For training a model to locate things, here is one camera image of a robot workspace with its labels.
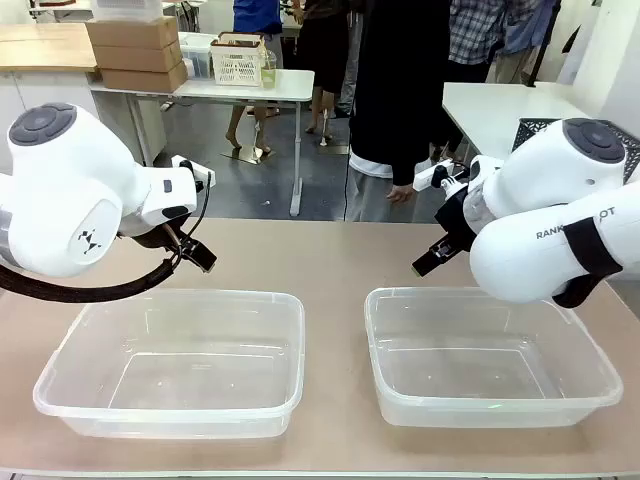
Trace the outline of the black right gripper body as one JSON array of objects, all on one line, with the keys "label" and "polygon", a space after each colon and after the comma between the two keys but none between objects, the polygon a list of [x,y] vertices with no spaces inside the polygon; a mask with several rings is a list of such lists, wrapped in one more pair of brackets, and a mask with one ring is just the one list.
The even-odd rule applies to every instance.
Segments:
[{"label": "black right gripper body", "polygon": [[463,187],[453,194],[435,214],[435,219],[446,231],[439,241],[445,249],[470,249],[477,234],[471,229],[463,213],[468,188]]}]

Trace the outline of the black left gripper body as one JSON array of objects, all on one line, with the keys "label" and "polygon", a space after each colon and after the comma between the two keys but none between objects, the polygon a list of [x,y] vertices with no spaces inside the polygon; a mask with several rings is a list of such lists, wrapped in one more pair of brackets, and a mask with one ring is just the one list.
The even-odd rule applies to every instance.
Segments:
[{"label": "black left gripper body", "polygon": [[188,239],[187,234],[181,230],[188,218],[189,216],[185,215],[154,226],[147,224],[141,217],[128,215],[122,219],[119,236],[132,238],[148,249],[174,250],[179,244],[191,247],[194,240]]}]

